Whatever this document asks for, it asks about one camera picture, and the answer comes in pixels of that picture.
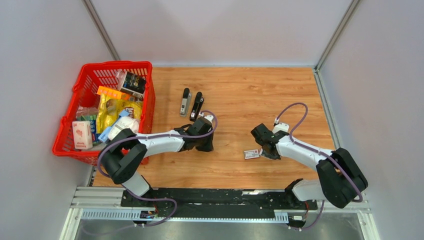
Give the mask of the small staple box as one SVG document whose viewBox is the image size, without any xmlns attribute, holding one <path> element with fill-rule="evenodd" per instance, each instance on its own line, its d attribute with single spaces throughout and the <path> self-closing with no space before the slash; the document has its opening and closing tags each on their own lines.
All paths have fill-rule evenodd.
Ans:
<svg viewBox="0 0 424 240">
<path fill-rule="evenodd" d="M 253 150 L 245 150 L 243 152 L 244 155 L 244 159 L 245 160 L 250 160 L 250 159 L 257 159 L 260 157 L 260 153 L 257 149 L 253 149 Z"/>
</svg>

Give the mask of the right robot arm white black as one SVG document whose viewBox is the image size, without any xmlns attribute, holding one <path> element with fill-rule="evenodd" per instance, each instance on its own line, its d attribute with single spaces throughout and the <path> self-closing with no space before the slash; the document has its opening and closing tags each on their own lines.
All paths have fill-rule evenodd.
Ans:
<svg viewBox="0 0 424 240">
<path fill-rule="evenodd" d="M 329 201 L 343 209 L 351 202 L 360 201 L 362 191 L 369 186 L 345 148 L 330 150 L 298 140 L 290 135 L 285 123 L 276 124 L 273 130 L 261 123 L 250 133 L 266 158 L 289 158 L 316 171 L 318 179 L 298 179 L 286 188 L 289 192 L 285 195 L 285 202 L 291 209 L 299 209 L 308 200 Z"/>
</svg>

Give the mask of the black stapler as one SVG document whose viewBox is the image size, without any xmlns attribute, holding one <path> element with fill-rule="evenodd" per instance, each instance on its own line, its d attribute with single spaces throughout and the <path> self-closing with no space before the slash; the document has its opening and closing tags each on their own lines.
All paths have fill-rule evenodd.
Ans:
<svg viewBox="0 0 424 240">
<path fill-rule="evenodd" d="M 189 120 L 191 122 L 195 122 L 196 119 L 198 118 L 198 115 L 201 111 L 201 108 L 203 106 L 204 103 L 204 98 L 203 98 L 203 93 L 201 91 L 196 93 L 196 96 L 194 98 L 194 102 L 193 102 L 193 106 L 192 106 L 192 110 L 189 116 Z"/>
</svg>

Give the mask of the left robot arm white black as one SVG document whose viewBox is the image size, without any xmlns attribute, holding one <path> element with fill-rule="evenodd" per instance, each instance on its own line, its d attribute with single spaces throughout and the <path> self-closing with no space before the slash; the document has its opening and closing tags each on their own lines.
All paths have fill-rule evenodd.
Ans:
<svg viewBox="0 0 424 240">
<path fill-rule="evenodd" d="M 194 123 L 162 133 L 133 133 L 121 130 L 98 155 L 98 167 L 116 185 L 124 186 L 140 207 L 148 207 L 153 201 L 151 186 L 137 172 L 141 161 L 162 153 L 178 153 L 196 149 L 213 151 L 213 136 L 217 120 L 210 114 L 198 117 Z"/>
</svg>

